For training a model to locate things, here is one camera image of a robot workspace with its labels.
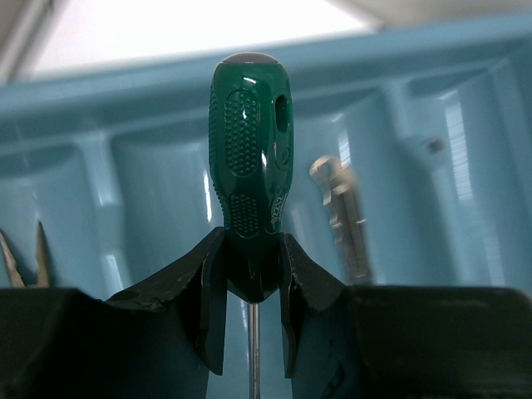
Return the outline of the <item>green handled screwdriver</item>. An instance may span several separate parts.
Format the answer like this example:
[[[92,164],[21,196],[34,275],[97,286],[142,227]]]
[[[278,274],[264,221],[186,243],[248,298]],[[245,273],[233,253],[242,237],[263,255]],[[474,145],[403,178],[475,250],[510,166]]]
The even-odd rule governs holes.
[[[270,55],[242,52],[214,70],[209,169],[224,217],[232,291],[247,303],[249,395],[260,396],[259,304],[281,281],[283,208],[293,181],[288,73]]]

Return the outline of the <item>small silver ratchet wrench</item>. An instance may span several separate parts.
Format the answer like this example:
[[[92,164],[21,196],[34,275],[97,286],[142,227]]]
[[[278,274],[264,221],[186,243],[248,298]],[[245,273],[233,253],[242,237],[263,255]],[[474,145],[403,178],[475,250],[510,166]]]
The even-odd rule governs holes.
[[[440,151],[442,151],[442,149],[444,148],[443,146],[443,143],[441,140],[439,139],[433,139],[433,140],[429,140],[427,143],[426,143],[426,148],[432,153],[432,154],[435,154],[435,153],[438,153]]]

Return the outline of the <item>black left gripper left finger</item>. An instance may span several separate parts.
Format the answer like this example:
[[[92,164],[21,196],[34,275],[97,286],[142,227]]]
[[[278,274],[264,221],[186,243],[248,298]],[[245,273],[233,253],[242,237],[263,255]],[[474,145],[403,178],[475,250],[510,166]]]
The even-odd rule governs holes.
[[[224,362],[224,231],[107,300],[49,284],[43,233],[37,282],[7,243],[1,292],[4,398],[203,398]]]

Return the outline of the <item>yellow black needle-nose pliers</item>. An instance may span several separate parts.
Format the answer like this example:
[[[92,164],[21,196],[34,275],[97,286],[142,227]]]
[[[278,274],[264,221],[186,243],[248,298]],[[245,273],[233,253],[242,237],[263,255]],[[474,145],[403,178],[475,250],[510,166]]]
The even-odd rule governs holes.
[[[1,231],[2,258],[12,288],[50,288],[52,271],[47,248],[47,238],[41,220],[37,221],[33,264],[20,251],[12,251],[5,234]]]

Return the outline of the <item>silver utility knife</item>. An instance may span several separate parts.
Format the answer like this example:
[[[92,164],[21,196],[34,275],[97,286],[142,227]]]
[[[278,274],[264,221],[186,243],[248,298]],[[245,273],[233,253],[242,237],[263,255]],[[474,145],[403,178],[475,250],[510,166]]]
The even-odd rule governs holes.
[[[362,215],[357,177],[334,155],[317,158],[311,164],[309,174],[323,194],[323,206],[328,212],[346,283],[373,284],[364,238],[366,219]]]

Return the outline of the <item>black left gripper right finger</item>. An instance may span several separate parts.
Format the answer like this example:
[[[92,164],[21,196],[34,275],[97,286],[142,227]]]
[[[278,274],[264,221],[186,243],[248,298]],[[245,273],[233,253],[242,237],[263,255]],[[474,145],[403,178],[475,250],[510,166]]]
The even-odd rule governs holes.
[[[528,398],[531,298],[513,288],[347,286],[283,234],[284,373],[296,398]]]

